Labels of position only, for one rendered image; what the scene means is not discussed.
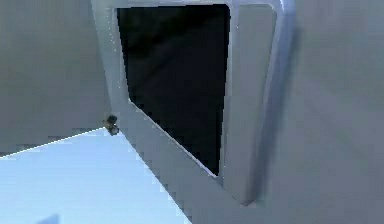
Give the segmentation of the grey room door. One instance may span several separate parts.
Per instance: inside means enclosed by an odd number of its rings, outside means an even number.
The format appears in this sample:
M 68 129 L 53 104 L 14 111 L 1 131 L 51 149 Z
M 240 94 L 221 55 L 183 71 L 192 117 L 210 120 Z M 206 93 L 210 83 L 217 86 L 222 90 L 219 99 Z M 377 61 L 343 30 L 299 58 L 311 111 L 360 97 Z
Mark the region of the grey room door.
M 91 0 L 111 119 L 191 224 L 254 224 L 295 0 Z

